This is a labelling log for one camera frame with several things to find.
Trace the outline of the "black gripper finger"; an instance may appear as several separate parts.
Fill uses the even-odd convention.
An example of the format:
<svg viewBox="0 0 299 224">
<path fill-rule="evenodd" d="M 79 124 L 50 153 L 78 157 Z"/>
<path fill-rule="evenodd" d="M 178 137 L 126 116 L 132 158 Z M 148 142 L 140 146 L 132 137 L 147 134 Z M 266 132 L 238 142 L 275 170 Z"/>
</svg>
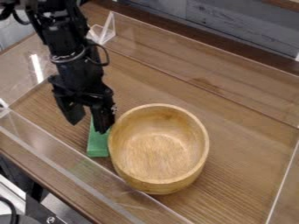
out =
<svg viewBox="0 0 299 224">
<path fill-rule="evenodd" d="M 76 125 L 86 115 L 82 99 L 75 96 L 56 95 L 55 100 L 67 121 Z"/>
<path fill-rule="evenodd" d="M 116 105 L 98 104 L 91 107 L 95 131 L 106 134 L 116 120 Z"/>
</svg>

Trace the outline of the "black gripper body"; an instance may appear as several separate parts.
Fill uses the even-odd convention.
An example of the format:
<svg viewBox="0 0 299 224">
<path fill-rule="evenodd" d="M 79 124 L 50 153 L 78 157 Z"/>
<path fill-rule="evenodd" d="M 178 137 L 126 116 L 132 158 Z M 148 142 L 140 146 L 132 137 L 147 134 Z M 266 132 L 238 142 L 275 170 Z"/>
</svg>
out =
<svg viewBox="0 0 299 224">
<path fill-rule="evenodd" d="M 110 58 L 102 60 L 96 47 L 80 47 L 70 52 L 52 52 L 51 62 L 59 72 L 48 78 L 54 97 L 56 95 L 79 97 L 83 107 L 90 109 L 98 104 L 115 104 L 114 90 L 103 81 L 104 67 L 108 65 Z"/>
</svg>

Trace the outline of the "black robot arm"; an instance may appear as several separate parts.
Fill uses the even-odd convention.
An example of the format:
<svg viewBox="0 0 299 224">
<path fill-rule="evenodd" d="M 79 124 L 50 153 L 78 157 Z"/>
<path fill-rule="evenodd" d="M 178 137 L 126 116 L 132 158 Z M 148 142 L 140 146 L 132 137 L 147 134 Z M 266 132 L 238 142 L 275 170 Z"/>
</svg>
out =
<svg viewBox="0 0 299 224">
<path fill-rule="evenodd" d="M 103 81 L 110 64 L 106 47 L 88 38 L 90 25 L 76 0 L 0 0 L 0 21 L 31 25 L 50 50 L 58 73 L 48 78 L 67 121 L 78 124 L 92 114 L 95 131 L 115 123 L 114 90 Z"/>
</svg>

